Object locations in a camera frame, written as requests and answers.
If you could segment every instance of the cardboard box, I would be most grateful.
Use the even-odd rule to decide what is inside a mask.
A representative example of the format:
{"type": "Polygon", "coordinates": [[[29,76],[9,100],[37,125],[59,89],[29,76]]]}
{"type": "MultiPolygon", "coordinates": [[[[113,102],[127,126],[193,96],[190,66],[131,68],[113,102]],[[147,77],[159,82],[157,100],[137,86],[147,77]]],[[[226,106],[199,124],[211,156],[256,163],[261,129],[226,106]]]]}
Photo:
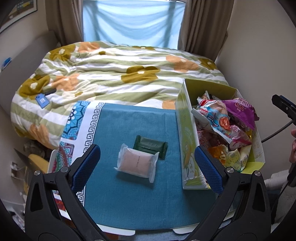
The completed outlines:
{"type": "MultiPolygon", "coordinates": [[[[221,100],[241,97],[239,91],[233,87],[204,80],[184,79],[175,106],[178,123],[182,184],[183,189],[208,189],[209,185],[194,160],[194,151],[199,146],[196,124],[191,113],[192,106],[197,105],[197,97],[205,91],[221,100]]],[[[252,148],[242,173],[251,174],[259,170],[265,163],[263,147],[257,129],[252,133],[252,148]]]]}

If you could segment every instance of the beige curtain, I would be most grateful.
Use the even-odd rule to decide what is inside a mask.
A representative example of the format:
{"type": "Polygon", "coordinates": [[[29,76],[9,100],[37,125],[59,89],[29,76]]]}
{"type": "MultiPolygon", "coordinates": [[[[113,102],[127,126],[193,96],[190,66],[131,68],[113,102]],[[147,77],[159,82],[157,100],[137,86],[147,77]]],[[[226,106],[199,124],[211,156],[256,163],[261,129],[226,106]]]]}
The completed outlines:
{"type": "Polygon", "coordinates": [[[178,49],[215,61],[227,36],[234,0],[187,0],[178,49]]]}
{"type": "Polygon", "coordinates": [[[46,21],[62,45],[83,41],[83,0],[45,0],[46,21]]]}

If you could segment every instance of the cartoon illustration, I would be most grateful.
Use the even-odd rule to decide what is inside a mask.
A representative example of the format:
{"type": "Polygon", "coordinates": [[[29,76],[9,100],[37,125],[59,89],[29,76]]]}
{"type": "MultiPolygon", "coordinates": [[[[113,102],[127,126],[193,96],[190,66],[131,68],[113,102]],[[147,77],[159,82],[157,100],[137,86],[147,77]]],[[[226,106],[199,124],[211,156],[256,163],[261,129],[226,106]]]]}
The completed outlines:
{"type": "Polygon", "coordinates": [[[184,156],[184,177],[186,180],[192,180],[198,177],[198,172],[195,169],[194,155],[191,151],[191,146],[186,143],[184,156]]]}

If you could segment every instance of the picture frame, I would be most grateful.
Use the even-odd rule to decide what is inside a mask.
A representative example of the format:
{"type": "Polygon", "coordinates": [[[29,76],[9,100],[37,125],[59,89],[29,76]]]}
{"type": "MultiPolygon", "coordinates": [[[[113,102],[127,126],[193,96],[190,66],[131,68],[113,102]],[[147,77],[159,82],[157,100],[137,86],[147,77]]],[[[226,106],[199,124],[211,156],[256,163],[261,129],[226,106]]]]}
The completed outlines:
{"type": "Polygon", "coordinates": [[[20,0],[0,28],[0,33],[25,16],[37,11],[37,0],[20,0]]]}

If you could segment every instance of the blue gripper pad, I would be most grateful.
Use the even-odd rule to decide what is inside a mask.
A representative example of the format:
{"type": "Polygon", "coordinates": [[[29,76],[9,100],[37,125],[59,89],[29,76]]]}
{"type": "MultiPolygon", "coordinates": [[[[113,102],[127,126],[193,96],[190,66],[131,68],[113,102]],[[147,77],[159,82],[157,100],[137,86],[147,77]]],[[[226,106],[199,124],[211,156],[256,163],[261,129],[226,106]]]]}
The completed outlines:
{"type": "Polygon", "coordinates": [[[72,178],[72,191],[74,193],[80,192],[85,187],[89,177],[91,176],[93,170],[95,169],[97,163],[99,162],[101,157],[100,147],[95,145],[94,148],[88,153],[86,151],[82,157],[81,165],[79,166],[76,173],[72,178]]]}
{"type": "Polygon", "coordinates": [[[202,171],[203,175],[205,176],[207,182],[209,183],[211,189],[221,194],[223,191],[223,180],[222,176],[219,174],[217,169],[212,164],[211,159],[214,159],[213,157],[208,157],[205,152],[207,150],[202,150],[200,146],[196,147],[194,152],[194,158],[195,161],[202,171]]]}

